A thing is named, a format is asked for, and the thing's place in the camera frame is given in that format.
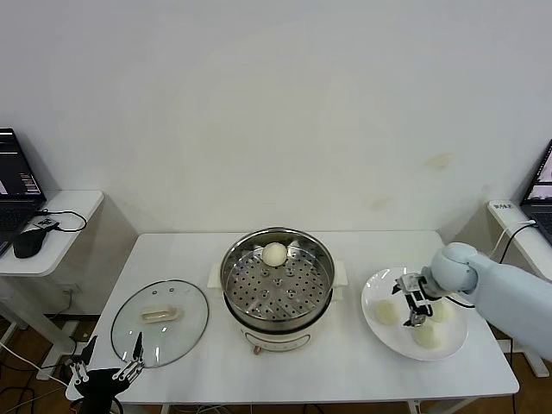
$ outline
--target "laptop keyboard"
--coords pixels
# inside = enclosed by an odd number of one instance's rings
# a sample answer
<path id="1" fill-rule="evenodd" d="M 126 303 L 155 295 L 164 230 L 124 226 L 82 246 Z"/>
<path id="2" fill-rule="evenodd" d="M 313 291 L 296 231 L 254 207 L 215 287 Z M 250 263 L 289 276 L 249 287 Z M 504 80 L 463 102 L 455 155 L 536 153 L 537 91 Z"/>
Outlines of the laptop keyboard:
<path id="1" fill-rule="evenodd" d="M 16 231 L 27 221 L 34 210 L 0 207 L 0 231 Z"/>
<path id="2" fill-rule="evenodd" d="M 552 213 L 532 213 L 538 225 L 552 235 Z"/>

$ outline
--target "laptop screen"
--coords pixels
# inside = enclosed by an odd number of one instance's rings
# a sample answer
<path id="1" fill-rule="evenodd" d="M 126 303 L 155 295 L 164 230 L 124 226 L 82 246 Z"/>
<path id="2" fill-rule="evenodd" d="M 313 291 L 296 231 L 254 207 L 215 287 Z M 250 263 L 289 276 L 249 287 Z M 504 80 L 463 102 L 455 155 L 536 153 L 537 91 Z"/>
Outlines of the laptop screen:
<path id="1" fill-rule="evenodd" d="M 0 129 L 0 199 L 43 198 L 13 129 Z"/>
<path id="2" fill-rule="evenodd" d="M 552 202 L 552 141 L 544 154 L 541 165 L 536 170 L 535 177 L 525 194 L 522 204 L 535 204 Z"/>

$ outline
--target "white side table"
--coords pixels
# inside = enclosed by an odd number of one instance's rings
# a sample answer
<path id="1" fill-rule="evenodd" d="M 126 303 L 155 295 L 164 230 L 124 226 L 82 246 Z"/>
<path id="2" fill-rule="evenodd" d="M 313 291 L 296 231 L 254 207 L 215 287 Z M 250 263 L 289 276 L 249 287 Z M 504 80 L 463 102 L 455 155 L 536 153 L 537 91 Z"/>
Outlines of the white side table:
<path id="1" fill-rule="evenodd" d="M 97 207 L 102 203 L 104 195 L 101 191 L 46 191 L 47 202 L 44 209 L 50 211 L 72 210 L 89 220 Z M 64 229 L 75 229 L 82 226 L 82 221 L 73 215 L 59 215 L 55 217 Z M 79 232 L 64 233 L 51 231 L 44 241 L 41 251 L 28 259 L 17 259 L 13 248 L 9 248 L 0 257 L 0 276 L 12 276 L 17 278 L 40 278 L 47 276 L 59 265 L 67 250 L 77 239 Z M 0 302 L 9 310 L 13 319 L 15 315 L 19 320 L 32 326 L 52 344 L 52 350 L 44 360 L 44 366 L 54 365 L 63 354 L 80 352 L 84 344 L 78 344 L 75 348 L 70 335 L 77 327 L 76 322 L 68 322 L 63 329 L 57 328 L 42 312 L 26 298 L 21 287 L 13 283 L 11 278 L 0 277 Z M 63 295 L 59 292 L 60 301 Z M 2 342 L 6 342 L 15 331 L 15 323 L 12 323 Z M 53 368 L 42 370 L 37 375 L 39 380 L 47 379 L 46 373 L 51 373 Z"/>
<path id="2" fill-rule="evenodd" d="M 507 238 L 510 238 L 516 230 L 523 226 L 523 224 L 516 226 L 516 223 L 528 220 L 528 217 L 519 207 L 510 200 L 490 201 L 487 208 L 500 227 L 507 229 L 505 233 Z M 552 246 L 537 229 L 529 228 L 517 233 L 512 243 L 539 278 L 552 281 Z M 499 345 L 505 354 L 510 353 L 510 340 L 499 340 Z M 515 342 L 513 352 L 524 354 L 536 377 L 546 378 L 550 376 L 543 360 L 532 349 Z"/>

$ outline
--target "wall stain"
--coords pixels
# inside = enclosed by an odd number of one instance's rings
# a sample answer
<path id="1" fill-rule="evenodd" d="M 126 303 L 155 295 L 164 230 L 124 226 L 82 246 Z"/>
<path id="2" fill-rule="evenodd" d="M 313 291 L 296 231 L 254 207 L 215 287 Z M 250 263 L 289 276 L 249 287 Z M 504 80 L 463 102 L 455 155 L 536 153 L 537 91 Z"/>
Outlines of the wall stain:
<path id="1" fill-rule="evenodd" d="M 370 210 L 381 211 L 385 207 L 387 207 L 387 205 L 389 205 L 389 203 L 392 200 L 393 200 L 393 197 L 391 197 L 391 196 L 384 196 L 384 197 L 376 198 L 375 200 L 372 201 L 372 203 L 370 203 Z"/>
<path id="2" fill-rule="evenodd" d="M 436 172 L 440 172 L 446 170 L 454 158 L 455 155 L 453 153 L 440 153 L 427 159 L 424 165 Z"/>

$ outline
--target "glass lid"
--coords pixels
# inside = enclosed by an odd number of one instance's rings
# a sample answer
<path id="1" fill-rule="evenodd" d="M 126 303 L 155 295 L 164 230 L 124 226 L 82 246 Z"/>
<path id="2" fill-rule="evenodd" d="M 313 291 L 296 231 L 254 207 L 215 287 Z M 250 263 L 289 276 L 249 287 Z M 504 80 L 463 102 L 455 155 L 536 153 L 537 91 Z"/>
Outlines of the glass lid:
<path id="1" fill-rule="evenodd" d="M 163 367 L 191 351 L 208 318 L 207 299 L 197 286 L 183 280 L 156 282 L 121 307 L 111 327 L 111 345 L 128 362 L 141 332 L 146 368 Z"/>

